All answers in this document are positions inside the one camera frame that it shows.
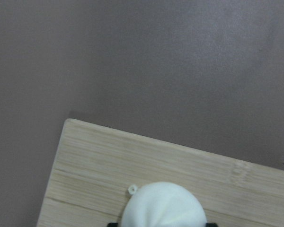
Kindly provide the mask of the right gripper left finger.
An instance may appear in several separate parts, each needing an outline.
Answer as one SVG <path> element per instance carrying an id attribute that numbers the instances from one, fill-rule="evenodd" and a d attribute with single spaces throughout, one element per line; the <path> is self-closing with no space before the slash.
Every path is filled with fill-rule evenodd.
<path id="1" fill-rule="evenodd" d="M 107 227 L 120 227 L 121 225 L 119 223 L 108 223 Z"/>

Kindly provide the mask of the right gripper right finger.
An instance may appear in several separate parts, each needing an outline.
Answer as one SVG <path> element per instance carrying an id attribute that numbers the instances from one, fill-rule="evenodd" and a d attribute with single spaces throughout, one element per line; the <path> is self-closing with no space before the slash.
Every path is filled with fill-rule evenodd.
<path id="1" fill-rule="evenodd" d="M 218 227 L 217 223 L 206 223 L 205 227 Z"/>

